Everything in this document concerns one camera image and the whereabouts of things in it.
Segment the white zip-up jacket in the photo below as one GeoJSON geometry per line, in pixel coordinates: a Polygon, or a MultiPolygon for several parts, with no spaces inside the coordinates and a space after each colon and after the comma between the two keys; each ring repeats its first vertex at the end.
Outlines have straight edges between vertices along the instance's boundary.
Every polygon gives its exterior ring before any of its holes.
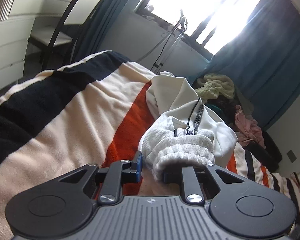
{"type": "Polygon", "coordinates": [[[139,142],[145,166],[160,181],[167,167],[226,167],[237,144],[235,132],[183,77],[156,75],[146,91],[155,122],[139,142]]]}

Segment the dark clothes pile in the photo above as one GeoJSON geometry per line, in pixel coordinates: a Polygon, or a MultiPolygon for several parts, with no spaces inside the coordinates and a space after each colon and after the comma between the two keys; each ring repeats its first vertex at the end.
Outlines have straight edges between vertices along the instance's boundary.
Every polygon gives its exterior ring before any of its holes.
{"type": "Polygon", "coordinates": [[[252,104],[239,91],[233,98],[223,94],[215,99],[207,99],[206,106],[214,110],[221,119],[236,133],[239,144],[256,157],[270,172],[279,169],[282,154],[271,136],[246,110],[252,110],[252,104]]]}

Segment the pink garment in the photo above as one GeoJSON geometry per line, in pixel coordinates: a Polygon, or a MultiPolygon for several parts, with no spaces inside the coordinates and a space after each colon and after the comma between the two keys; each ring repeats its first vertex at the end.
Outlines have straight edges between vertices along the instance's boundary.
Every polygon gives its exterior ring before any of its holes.
{"type": "Polygon", "coordinates": [[[235,125],[237,127],[238,142],[242,147],[248,146],[251,141],[254,141],[262,148],[266,148],[261,127],[258,126],[254,118],[246,118],[240,105],[236,105],[235,125]]]}

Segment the striped cream orange black blanket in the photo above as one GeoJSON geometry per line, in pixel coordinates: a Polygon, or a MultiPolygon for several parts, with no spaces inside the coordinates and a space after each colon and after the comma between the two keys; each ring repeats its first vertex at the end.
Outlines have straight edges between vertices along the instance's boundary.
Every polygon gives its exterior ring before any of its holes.
{"type": "Polygon", "coordinates": [[[5,207],[13,196],[88,163],[108,167],[132,159],[160,115],[158,103],[197,100],[179,77],[149,95],[153,77],[103,51],[43,71],[0,98],[0,239],[12,237],[5,207]]]}

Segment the yellow-green knitted garment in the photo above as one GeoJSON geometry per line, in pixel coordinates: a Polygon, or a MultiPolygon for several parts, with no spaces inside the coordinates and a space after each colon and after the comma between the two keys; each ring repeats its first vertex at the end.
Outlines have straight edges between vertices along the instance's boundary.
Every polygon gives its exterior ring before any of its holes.
{"type": "Polygon", "coordinates": [[[217,99],[220,95],[227,99],[233,99],[235,95],[235,85],[228,76],[222,74],[209,73],[197,79],[198,88],[196,93],[202,100],[217,99]]]}

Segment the right teal curtain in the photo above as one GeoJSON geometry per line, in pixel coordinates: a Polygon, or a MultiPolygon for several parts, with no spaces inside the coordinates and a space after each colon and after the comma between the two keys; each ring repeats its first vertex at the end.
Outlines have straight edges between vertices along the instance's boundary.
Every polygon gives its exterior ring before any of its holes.
{"type": "Polygon", "coordinates": [[[260,0],[243,30],[187,80],[208,73],[230,77],[258,124],[273,125],[300,94],[300,14],[291,0],[260,0]]]}

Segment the teal curtain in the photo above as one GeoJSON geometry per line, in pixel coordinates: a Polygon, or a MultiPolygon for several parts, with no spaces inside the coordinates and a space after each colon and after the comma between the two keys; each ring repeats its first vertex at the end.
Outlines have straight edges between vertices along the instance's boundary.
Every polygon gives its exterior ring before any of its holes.
{"type": "Polygon", "coordinates": [[[102,0],[83,25],[71,61],[78,61],[98,51],[111,27],[121,16],[134,12],[142,0],[102,0]]]}
{"type": "Polygon", "coordinates": [[[291,0],[260,0],[243,30],[187,80],[208,73],[230,77],[258,124],[273,125],[300,94],[300,14],[291,0]]]}

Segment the left teal curtain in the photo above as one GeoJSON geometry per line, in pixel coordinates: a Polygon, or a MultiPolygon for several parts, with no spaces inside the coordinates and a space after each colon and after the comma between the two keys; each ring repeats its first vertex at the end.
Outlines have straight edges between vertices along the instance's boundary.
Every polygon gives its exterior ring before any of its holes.
{"type": "Polygon", "coordinates": [[[83,25],[71,61],[78,61],[98,51],[111,27],[121,16],[134,12],[142,0],[102,0],[83,25]]]}

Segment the white dresser desk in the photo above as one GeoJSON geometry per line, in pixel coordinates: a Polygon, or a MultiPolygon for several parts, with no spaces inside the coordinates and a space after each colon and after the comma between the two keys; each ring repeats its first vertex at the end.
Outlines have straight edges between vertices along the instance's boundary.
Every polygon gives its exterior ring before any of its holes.
{"type": "Polygon", "coordinates": [[[70,0],[0,0],[0,90],[23,77],[28,39],[38,16],[62,16],[70,0]]]}

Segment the white tripod stand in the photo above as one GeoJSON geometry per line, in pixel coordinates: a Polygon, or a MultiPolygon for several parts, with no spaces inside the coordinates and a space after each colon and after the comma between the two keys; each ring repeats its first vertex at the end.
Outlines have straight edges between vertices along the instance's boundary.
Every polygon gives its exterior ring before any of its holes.
{"type": "Polygon", "coordinates": [[[142,60],[147,58],[151,53],[153,53],[158,46],[160,46],[162,43],[164,45],[162,46],[162,49],[159,53],[159,56],[154,61],[151,71],[155,74],[158,74],[168,58],[173,53],[174,49],[178,45],[178,43],[183,38],[185,31],[187,31],[187,18],[185,17],[182,10],[180,10],[180,18],[178,22],[172,27],[172,29],[162,38],[161,41],[159,41],[150,51],[148,51],[145,55],[140,57],[137,60],[137,63],[140,63],[142,60]]]}

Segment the wall outlet plate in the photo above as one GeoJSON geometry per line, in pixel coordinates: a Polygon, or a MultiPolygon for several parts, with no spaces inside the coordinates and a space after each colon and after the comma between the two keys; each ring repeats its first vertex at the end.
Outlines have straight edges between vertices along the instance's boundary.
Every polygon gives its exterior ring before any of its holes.
{"type": "Polygon", "coordinates": [[[297,157],[292,150],[289,150],[287,152],[287,157],[289,158],[291,163],[294,163],[297,160],[297,157]]]}

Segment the window with dark frame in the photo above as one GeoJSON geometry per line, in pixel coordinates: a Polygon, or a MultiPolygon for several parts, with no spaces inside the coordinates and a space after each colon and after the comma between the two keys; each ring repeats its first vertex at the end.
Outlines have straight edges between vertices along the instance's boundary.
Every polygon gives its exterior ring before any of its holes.
{"type": "Polygon", "coordinates": [[[260,0],[141,0],[135,12],[169,31],[184,16],[185,42],[210,59],[247,25],[260,0]]]}

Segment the white chair with black frame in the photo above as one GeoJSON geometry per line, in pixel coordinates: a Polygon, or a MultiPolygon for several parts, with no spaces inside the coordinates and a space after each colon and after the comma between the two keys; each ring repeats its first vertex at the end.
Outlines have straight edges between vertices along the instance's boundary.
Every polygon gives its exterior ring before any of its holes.
{"type": "Polygon", "coordinates": [[[42,71],[47,69],[50,56],[55,48],[73,42],[73,38],[62,32],[62,27],[65,25],[82,26],[101,1],[71,0],[55,27],[41,27],[31,32],[30,44],[41,50],[40,63],[42,64],[42,71]]]}

